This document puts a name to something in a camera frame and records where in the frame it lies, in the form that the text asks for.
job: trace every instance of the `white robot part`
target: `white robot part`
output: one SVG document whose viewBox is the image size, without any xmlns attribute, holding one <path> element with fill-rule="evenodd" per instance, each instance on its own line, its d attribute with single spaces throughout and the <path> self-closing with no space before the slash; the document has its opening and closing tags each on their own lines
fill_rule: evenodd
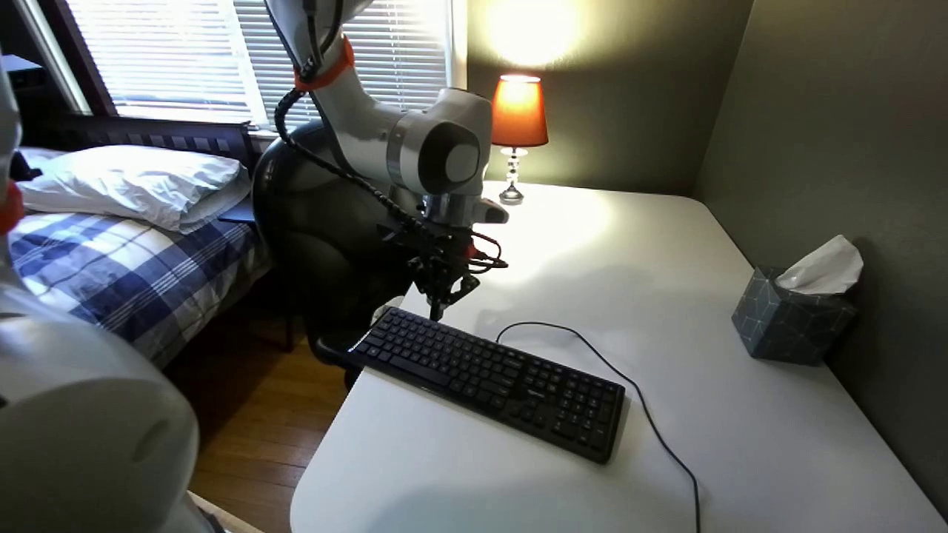
<svg viewBox="0 0 948 533">
<path fill-rule="evenodd" d="M 18 141 L 0 71 L 0 208 Z M 185 495 L 185 399 L 116 335 L 45 307 L 0 246 L 0 529 L 220 529 Z"/>
<path fill-rule="evenodd" d="M 424 111 L 393 111 L 371 101 L 351 68 L 313 92 L 345 163 L 377 181 L 415 191 L 449 191 L 479 181 L 485 166 L 489 104 L 458 88 L 442 88 Z"/>
<path fill-rule="evenodd" d="M 331 20 L 351 20 L 372 0 L 265 0 L 268 20 L 283 42 L 295 71 L 331 65 L 341 51 L 320 57 L 320 37 L 331 34 Z"/>
</svg>

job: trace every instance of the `keyboard cable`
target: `keyboard cable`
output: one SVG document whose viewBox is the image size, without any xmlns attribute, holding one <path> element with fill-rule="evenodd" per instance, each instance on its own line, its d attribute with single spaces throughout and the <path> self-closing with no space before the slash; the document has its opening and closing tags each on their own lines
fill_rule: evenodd
<svg viewBox="0 0 948 533">
<path fill-rule="evenodd" d="M 645 415 L 645 419 L 649 419 L 657 443 L 662 447 L 662 452 L 665 452 L 665 456 L 686 474 L 686 480 L 689 480 L 694 529 L 701 533 L 701 489 L 699 489 L 699 476 L 695 476 L 695 474 L 686 468 L 686 462 L 662 442 L 662 434 L 661 434 L 661 428 L 657 428 L 657 424 L 655 424 L 655 416 L 651 416 L 651 409 L 649 409 L 649 403 L 645 403 L 643 387 L 639 387 L 631 376 L 624 376 L 608 356 L 602 356 L 579 332 L 574 332 L 574 329 L 569 329 L 569 325 L 544 323 L 544 320 L 514 320 L 514 323 L 505 323 L 505 325 L 497 332 L 494 344 L 501 344 L 502 335 L 513 332 L 513 329 L 560 329 L 560 332 L 569 332 L 569 335 L 574 335 L 579 344 L 585 344 L 585 350 L 588 350 L 608 369 L 614 369 L 622 382 L 631 385 L 631 391 L 636 394 L 636 399 L 639 399 L 639 405 L 643 405 L 643 415 Z"/>
</svg>

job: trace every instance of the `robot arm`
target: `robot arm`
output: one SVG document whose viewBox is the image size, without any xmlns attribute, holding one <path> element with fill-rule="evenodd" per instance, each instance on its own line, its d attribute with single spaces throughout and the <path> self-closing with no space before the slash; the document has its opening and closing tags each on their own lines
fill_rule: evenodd
<svg viewBox="0 0 948 533">
<path fill-rule="evenodd" d="M 345 171 L 424 194 L 424 228 L 396 240 L 417 248 L 415 285 L 437 320 L 477 288 L 468 261 L 477 256 L 471 225 L 482 212 L 479 171 L 489 160 L 492 108 L 485 97 L 461 88 L 442 88 L 424 111 L 387 108 L 365 95 L 351 43 L 341 33 L 365 5 L 371 0 L 265 0 L 295 68 L 295 95 L 307 95 L 320 108 Z"/>
</svg>

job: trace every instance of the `gray wall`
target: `gray wall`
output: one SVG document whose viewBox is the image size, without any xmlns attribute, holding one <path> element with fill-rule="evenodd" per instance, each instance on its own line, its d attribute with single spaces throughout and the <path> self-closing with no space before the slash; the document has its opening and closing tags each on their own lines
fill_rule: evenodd
<svg viewBox="0 0 948 533">
<path fill-rule="evenodd" d="M 754 0 L 695 190 L 765 270 L 865 251 L 833 369 L 948 516 L 948 3 Z"/>
<path fill-rule="evenodd" d="M 525 157 L 528 181 L 686 191 L 741 42 L 750 0 L 471 0 L 471 88 L 492 95 L 519 51 L 497 52 L 497 14 L 569 51 L 542 65 L 551 141 Z M 492 153 L 489 177 L 502 177 Z"/>
</svg>

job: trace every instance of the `lamp base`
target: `lamp base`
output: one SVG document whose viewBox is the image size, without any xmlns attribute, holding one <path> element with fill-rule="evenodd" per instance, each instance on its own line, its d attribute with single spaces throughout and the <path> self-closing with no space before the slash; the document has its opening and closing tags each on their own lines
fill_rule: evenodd
<svg viewBox="0 0 948 533">
<path fill-rule="evenodd" d="M 505 190 L 501 190 L 501 205 L 522 205 L 525 191 L 514 190 L 514 184 L 505 184 Z"/>
</svg>

